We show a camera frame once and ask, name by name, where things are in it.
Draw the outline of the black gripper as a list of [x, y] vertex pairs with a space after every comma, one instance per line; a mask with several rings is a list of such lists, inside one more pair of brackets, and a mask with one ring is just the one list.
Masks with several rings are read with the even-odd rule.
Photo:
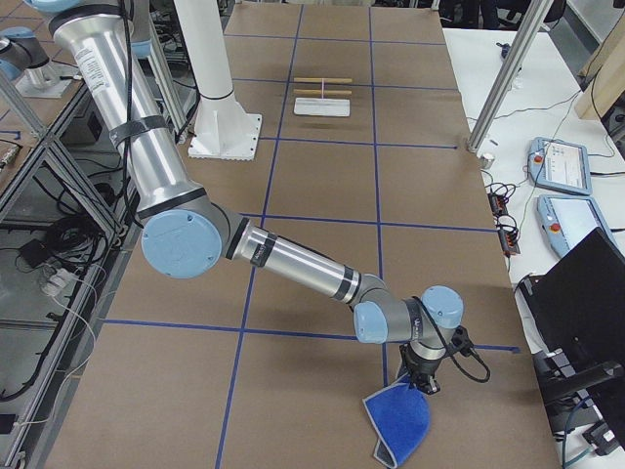
[[401, 344], [399, 352], [410, 386], [425, 394], [438, 393], [440, 386], [436, 380], [436, 372], [442, 360], [447, 357], [447, 347], [426, 345], [414, 340]]

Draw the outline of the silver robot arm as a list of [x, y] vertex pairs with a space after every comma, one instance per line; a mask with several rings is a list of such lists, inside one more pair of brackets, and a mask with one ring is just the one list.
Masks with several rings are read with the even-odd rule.
[[446, 287], [398, 300], [378, 278], [254, 226], [212, 202], [193, 181], [130, 46], [131, 1], [36, 1], [54, 41], [75, 59], [114, 147], [128, 160], [148, 262], [173, 278], [198, 277], [220, 258], [290, 278], [347, 304], [363, 343], [396, 342], [408, 384], [434, 394], [440, 363], [461, 348], [463, 303]]
[[1, 31], [1, 71], [26, 98], [59, 99], [74, 81], [81, 81], [78, 68], [56, 64], [24, 26]]

